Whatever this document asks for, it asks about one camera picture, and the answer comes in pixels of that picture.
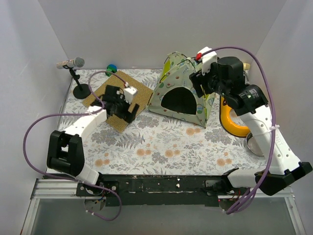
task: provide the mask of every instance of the tent opening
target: tent opening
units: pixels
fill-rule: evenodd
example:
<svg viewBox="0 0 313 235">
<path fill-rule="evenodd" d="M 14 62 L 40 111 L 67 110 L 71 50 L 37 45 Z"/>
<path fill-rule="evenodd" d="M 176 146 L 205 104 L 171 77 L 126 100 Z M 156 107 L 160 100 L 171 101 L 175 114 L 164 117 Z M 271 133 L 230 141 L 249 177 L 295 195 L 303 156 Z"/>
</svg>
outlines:
<svg viewBox="0 0 313 235">
<path fill-rule="evenodd" d="M 183 114 L 195 115 L 197 111 L 194 95 L 184 87 L 177 87 L 167 92 L 162 99 L 161 106 Z"/>
</svg>

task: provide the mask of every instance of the zip tie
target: zip tie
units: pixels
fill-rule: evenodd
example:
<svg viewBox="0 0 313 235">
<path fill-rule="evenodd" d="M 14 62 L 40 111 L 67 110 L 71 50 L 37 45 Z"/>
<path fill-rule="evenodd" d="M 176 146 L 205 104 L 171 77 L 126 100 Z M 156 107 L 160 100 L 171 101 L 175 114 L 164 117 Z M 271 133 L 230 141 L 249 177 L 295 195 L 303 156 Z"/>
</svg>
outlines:
<svg viewBox="0 0 313 235">
<path fill-rule="evenodd" d="M 265 135 L 265 134 L 267 134 L 267 133 L 272 132 L 273 130 L 277 130 L 279 127 L 280 127 L 280 125 L 271 126 L 268 131 L 265 131 L 265 132 L 263 132 L 263 133 L 261 133 L 261 134 L 258 134 L 258 135 L 252 134 L 252 136 L 254 136 L 254 137 L 256 137 L 256 136 L 262 136 L 262 135 Z"/>
<path fill-rule="evenodd" d="M 86 113 L 88 113 L 90 116 L 96 117 L 96 114 L 93 114 L 93 112 L 94 112 L 94 111 L 87 110 Z"/>
</svg>

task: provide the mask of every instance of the black round base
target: black round base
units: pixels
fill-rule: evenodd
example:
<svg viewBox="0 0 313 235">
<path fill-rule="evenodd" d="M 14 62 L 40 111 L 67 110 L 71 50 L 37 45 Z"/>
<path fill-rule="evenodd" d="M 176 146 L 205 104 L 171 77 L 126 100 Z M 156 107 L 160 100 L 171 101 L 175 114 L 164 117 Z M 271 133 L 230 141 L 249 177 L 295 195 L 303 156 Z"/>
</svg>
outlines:
<svg viewBox="0 0 313 235">
<path fill-rule="evenodd" d="M 79 86 L 76 86 L 73 90 L 73 95 L 76 99 L 85 99 L 88 95 L 91 94 L 88 84 L 80 84 L 82 90 Z"/>
</svg>

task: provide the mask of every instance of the yellow tape roll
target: yellow tape roll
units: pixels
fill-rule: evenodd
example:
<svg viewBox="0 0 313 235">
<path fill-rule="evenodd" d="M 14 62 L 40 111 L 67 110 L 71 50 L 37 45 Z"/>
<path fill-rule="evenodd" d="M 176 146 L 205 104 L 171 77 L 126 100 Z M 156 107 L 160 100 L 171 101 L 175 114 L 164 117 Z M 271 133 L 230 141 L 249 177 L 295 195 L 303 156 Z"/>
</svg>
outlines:
<svg viewBox="0 0 313 235">
<path fill-rule="evenodd" d="M 224 98 L 220 99 L 220 123 L 222 127 L 233 136 L 246 137 L 250 130 L 247 126 L 240 126 L 233 122 L 230 117 L 230 108 L 228 105 L 223 104 Z"/>
</svg>

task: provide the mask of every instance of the red tag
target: red tag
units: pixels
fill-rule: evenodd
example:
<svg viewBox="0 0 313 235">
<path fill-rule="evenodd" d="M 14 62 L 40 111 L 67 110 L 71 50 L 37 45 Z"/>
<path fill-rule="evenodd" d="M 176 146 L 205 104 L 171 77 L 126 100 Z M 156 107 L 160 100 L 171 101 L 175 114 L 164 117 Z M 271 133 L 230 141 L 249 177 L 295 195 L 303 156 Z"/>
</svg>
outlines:
<svg viewBox="0 0 313 235">
<path fill-rule="evenodd" d="M 202 53 L 198 53 L 196 56 L 196 60 L 199 61 L 201 59 L 201 57 L 202 57 Z"/>
</svg>

